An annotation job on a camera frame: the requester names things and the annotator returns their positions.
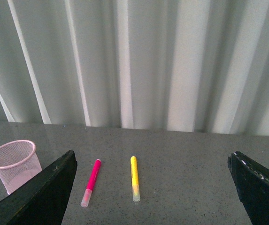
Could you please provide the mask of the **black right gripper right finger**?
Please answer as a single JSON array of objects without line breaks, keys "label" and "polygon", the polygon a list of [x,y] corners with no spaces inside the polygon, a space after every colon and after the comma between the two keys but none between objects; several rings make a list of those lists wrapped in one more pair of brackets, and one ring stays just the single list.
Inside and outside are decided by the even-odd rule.
[{"label": "black right gripper right finger", "polygon": [[228,157],[228,168],[251,223],[269,225],[269,169],[239,151]]}]

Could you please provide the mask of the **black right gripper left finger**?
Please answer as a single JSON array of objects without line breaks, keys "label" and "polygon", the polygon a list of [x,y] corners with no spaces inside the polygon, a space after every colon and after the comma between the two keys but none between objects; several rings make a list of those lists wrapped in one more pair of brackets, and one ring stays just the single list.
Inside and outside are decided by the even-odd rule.
[{"label": "black right gripper left finger", "polygon": [[60,225],[76,175],[76,157],[67,151],[0,201],[0,225]]}]

